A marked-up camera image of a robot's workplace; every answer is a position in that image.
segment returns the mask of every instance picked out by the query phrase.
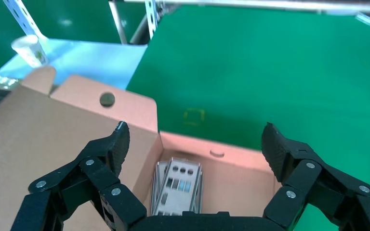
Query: metal frame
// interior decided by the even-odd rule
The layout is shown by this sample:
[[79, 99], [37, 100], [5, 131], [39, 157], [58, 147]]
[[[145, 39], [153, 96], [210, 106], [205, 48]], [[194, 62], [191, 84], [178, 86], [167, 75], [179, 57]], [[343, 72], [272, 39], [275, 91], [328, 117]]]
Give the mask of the metal frame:
[[46, 38], [39, 30], [32, 16], [30, 16], [21, 0], [3, 0], [15, 20], [27, 35], [36, 35], [39, 38]]
[[119, 16], [117, 3], [115, 0], [109, 0], [108, 5], [110, 6], [111, 14], [113, 15], [114, 23], [116, 24], [117, 31], [119, 33], [120, 41], [122, 44], [127, 44], [127, 37], [125, 36], [124, 27]]
[[124, 0], [126, 2], [145, 2], [148, 18], [150, 38], [157, 29], [159, 5], [165, 4], [194, 4], [216, 5], [232, 7], [268, 8], [289, 11], [315, 11], [326, 13], [339, 13], [356, 15], [357, 13], [370, 14], [370, 0], [344, 1], [344, 0]]
[[144, 2], [148, 21], [149, 38], [152, 39], [158, 25], [157, 4], [155, 0], [145, 0]]

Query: light blue surface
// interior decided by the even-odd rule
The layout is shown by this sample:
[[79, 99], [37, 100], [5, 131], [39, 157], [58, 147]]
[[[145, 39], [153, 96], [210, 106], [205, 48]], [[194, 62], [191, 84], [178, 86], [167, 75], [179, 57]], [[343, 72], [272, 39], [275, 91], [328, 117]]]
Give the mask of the light blue surface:
[[[147, 46], [84, 42], [60, 39], [41, 41], [55, 67], [56, 85], [71, 74], [81, 75], [107, 85], [126, 89]], [[19, 55], [0, 68], [0, 76], [23, 79], [33, 70]]]

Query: green mat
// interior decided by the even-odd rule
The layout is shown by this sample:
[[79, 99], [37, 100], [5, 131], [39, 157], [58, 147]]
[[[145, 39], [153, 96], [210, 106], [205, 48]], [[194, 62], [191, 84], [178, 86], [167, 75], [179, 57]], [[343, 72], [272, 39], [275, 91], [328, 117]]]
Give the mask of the green mat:
[[[187, 6], [165, 17], [127, 90], [159, 128], [260, 149], [267, 121], [370, 183], [370, 26], [354, 17]], [[332, 231], [308, 206], [297, 231]]]

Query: cardboard box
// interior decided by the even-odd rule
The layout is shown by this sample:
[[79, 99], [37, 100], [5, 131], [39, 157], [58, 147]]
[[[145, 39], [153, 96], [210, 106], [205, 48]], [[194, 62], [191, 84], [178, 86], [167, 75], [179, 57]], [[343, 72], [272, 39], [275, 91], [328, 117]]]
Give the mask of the cardboard box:
[[[202, 211], [261, 216], [279, 188], [259, 151], [158, 132], [157, 106], [147, 97], [70, 76], [52, 94], [55, 70], [43, 67], [0, 103], [0, 230], [9, 230], [29, 184], [72, 161], [88, 141], [111, 134], [119, 121], [130, 128], [130, 149], [120, 179], [149, 208], [159, 160], [200, 162], [204, 172]], [[100, 105], [112, 93], [112, 107]], [[64, 230], [108, 230], [90, 203], [77, 209]]]

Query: metal plate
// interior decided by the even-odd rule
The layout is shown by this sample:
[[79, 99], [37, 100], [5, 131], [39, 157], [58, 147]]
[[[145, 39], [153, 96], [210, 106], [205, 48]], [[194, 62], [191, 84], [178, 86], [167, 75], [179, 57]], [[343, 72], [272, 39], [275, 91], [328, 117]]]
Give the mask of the metal plate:
[[153, 215], [179, 216], [193, 211], [200, 172], [199, 163], [171, 159]]

